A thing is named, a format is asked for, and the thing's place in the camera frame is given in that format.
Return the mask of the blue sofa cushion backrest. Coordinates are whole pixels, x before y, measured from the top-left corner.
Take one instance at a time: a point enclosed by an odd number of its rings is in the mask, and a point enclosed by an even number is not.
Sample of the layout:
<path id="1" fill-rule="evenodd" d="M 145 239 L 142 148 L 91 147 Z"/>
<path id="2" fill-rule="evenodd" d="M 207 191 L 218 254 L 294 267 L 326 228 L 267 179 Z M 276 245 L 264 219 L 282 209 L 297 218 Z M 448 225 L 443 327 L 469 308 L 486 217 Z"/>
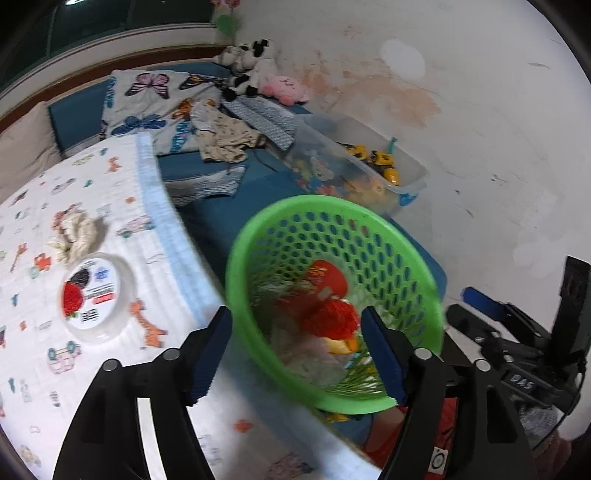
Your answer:
<path id="1" fill-rule="evenodd" d="M 48 106 L 55 140 L 69 157 L 102 140 L 102 111 L 109 82 L 86 86 Z"/>

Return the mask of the butterfly print pillow right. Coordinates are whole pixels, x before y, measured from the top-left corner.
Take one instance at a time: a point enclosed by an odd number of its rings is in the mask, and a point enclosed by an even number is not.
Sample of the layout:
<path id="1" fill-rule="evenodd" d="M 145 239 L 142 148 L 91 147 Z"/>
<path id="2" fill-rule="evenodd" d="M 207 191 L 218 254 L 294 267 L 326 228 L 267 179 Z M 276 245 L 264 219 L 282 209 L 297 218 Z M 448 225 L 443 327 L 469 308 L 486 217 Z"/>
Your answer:
<path id="1" fill-rule="evenodd" d="M 107 80 L 101 133 L 105 138 L 148 132 L 156 155 L 199 149 L 191 109 L 221 100 L 220 77 L 171 70 L 114 70 Z"/>

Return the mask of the beige printed baby clothes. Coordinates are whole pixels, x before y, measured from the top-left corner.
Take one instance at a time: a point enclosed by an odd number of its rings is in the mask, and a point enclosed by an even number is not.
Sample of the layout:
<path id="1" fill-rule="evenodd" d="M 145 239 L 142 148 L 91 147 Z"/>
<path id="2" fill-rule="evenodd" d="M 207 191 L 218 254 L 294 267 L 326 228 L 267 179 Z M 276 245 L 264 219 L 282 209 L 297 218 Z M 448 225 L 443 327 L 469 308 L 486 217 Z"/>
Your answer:
<path id="1" fill-rule="evenodd" d="M 247 150 L 266 143 L 262 133 L 240 119 L 225 115 L 212 101 L 195 103 L 190 121 L 195 128 L 198 151 L 205 162 L 242 163 Z"/>

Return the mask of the clear plastic toy bin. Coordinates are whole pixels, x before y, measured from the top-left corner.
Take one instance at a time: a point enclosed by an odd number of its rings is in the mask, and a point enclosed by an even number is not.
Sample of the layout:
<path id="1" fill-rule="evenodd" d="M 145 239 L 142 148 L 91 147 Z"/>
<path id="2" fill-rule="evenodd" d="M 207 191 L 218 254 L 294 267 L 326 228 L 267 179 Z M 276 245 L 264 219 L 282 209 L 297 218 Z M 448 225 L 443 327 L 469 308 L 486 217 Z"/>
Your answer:
<path id="1" fill-rule="evenodd" d="M 287 150 L 287 166 L 294 182 L 308 193 L 349 200 L 383 216 L 393 216 L 410 205 L 427 186 L 428 170 L 397 146 L 356 119 L 338 114 L 301 114 L 294 118 L 295 139 Z M 342 147 L 363 144 L 394 156 L 400 185 Z"/>

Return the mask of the green plastic trash basket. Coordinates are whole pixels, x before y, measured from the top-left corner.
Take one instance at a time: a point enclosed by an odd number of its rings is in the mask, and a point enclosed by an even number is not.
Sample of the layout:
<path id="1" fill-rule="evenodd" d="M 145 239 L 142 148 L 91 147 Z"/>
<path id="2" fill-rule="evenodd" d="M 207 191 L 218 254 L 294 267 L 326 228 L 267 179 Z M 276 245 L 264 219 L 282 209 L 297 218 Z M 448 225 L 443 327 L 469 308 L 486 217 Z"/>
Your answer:
<path id="1" fill-rule="evenodd" d="M 416 347 L 442 351 L 444 320 L 435 274 L 420 250 L 390 221 L 355 203 L 322 195 L 277 201 L 239 231 L 225 272 L 226 304 L 235 334 L 253 362 L 287 395 L 311 408 L 349 415 L 394 407 L 366 347 L 346 366 L 346 377 L 315 386 L 294 375 L 273 353 L 253 309 L 264 291 L 304 274 L 315 260 L 334 261 L 349 280 L 356 310 L 372 305 L 384 323 Z"/>

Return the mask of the beige pillow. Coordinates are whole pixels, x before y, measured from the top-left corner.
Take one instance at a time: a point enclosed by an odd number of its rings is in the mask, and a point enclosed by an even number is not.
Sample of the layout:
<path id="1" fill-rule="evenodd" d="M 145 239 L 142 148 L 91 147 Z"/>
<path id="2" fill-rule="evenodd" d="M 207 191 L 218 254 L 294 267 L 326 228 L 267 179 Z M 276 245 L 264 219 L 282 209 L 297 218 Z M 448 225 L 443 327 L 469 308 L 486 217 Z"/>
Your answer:
<path id="1" fill-rule="evenodd" d="M 1 202 L 61 160 L 48 108 L 40 102 L 1 133 Z"/>

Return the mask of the grey patterned folded cloth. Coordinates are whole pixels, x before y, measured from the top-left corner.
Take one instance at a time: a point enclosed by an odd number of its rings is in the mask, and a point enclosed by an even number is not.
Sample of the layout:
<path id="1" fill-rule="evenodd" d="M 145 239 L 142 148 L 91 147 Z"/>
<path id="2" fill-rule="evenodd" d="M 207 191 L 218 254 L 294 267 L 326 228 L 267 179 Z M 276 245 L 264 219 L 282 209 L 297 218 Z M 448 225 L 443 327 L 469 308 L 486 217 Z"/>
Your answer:
<path id="1" fill-rule="evenodd" d="M 238 96 L 233 101 L 222 100 L 221 104 L 232 115 L 256 129 L 281 151 L 287 151 L 296 138 L 294 113 L 279 104 L 262 97 Z"/>

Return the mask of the round container berry label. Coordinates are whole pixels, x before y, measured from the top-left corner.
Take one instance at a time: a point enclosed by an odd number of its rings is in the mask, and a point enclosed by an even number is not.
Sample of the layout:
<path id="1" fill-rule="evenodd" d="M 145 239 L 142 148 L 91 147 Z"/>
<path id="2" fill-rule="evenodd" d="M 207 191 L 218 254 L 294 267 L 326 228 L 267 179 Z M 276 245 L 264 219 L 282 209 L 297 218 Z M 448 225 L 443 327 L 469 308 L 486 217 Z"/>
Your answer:
<path id="1" fill-rule="evenodd" d="M 58 290 L 58 310 L 78 340 L 103 343 L 126 327 L 135 293 L 134 274 L 123 258 L 93 253 L 68 268 Z"/>

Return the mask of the crumpled white tissue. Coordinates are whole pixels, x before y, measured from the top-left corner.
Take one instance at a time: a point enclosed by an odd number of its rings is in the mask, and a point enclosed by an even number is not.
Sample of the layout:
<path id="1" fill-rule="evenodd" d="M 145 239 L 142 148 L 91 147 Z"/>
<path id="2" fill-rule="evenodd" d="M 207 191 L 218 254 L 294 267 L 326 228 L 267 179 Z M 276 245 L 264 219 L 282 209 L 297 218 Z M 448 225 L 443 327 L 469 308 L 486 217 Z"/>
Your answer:
<path id="1" fill-rule="evenodd" d="M 98 222 L 78 204 L 58 211 L 52 220 L 53 236 L 48 240 L 56 261 L 69 265 L 89 254 L 97 242 Z"/>

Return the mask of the white cartoon print blanket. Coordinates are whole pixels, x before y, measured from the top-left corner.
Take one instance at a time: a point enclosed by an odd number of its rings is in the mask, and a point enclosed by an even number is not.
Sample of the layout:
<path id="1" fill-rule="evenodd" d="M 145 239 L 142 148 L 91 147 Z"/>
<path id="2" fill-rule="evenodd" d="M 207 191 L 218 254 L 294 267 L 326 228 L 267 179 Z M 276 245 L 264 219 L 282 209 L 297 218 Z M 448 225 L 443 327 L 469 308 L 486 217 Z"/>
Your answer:
<path id="1" fill-rule="evenodd" d="M 166 193 L 148 134 L 102 141 L 1 207 L 1 428 L 49 479 L 101 364 L 154 359 L 204 328 L 221 293 Z M 230 344 L 188 409 L 218 479 L 375 479 L 378 468 L 267 385 Z"/>

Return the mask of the red foam fruit net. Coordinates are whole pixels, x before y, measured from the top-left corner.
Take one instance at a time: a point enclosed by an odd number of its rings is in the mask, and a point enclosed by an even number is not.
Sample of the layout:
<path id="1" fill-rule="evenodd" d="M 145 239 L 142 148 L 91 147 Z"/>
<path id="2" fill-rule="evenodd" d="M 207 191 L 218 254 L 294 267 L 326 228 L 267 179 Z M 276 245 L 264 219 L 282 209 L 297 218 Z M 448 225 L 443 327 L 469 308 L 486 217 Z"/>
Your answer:
<path id="1" fill-rule="evenodd" d="M 298 327 L 315 337 L 348 340 L 356 336 L 360 316 L 349 301 L 331 298 L 298 321 Z"/>

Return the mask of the black white cow plush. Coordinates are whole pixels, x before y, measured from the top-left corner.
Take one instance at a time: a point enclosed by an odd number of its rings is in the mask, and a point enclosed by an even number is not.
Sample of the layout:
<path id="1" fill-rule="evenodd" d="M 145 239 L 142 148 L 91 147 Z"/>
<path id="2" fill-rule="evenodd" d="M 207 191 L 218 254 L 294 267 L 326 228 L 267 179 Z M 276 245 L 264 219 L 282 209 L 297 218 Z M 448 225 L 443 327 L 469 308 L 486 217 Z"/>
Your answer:
<path id="1" fill-rule="evenodd" d="M 276 74 L 276 45 L 263 38 L 252 44 L 228 46 L 213 57 L 213 62 L 229 71 L 221 87 L 223 100 L 235 101 L 238 96 L 253 98 L 259 95 L 266 76 Z"/>

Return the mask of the pink pig plush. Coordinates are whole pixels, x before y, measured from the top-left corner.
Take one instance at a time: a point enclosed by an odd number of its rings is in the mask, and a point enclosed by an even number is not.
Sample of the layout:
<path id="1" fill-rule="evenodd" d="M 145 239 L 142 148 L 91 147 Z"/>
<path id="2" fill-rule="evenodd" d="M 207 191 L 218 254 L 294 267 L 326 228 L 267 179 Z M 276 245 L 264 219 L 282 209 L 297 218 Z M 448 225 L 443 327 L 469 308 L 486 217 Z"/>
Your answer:
<path id="1" fill-rule="evenodd" d="M 294 78 L 281 75 L 266 75 L 259 84 L 259 94 L 274 98 L 281 105 L 290 107 L 308 102 L 307 90 Z"/>

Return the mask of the yellow toy truck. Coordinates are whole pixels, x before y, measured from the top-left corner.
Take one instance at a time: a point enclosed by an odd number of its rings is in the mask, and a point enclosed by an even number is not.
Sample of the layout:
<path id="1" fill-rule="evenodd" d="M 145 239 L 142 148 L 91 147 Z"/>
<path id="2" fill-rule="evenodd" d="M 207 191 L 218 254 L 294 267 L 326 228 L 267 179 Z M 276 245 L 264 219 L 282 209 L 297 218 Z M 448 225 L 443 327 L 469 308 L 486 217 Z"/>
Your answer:
<path id="1" fill-rule="evenodd" d="M 370 151 L 363 144 L 342 143 L 342 147 L 346 149 L 349 155 L 367 163 L 370 168 L 379 173 L 389 183 L 396 186 L 400 185 L 400 174 L 396 166 L 394 166 L 394 156 L 391 153 L 378 150 Z"/>

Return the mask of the grey patterned cloth on seat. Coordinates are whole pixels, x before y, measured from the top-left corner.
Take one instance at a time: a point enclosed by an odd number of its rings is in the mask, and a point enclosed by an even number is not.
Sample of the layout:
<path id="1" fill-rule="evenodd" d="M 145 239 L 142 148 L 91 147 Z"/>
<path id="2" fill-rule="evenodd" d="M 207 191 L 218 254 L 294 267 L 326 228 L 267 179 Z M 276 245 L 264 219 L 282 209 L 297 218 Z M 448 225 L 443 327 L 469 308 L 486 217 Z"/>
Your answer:
<path id="1" fill-rule="evenodd" d="M 211 197 L 235 196 L 245 172 L 245 167 L 235 166 L 207 175 L 168 180 L 164 185 L 171 202 L 175 206 L 185 206 Z"/>

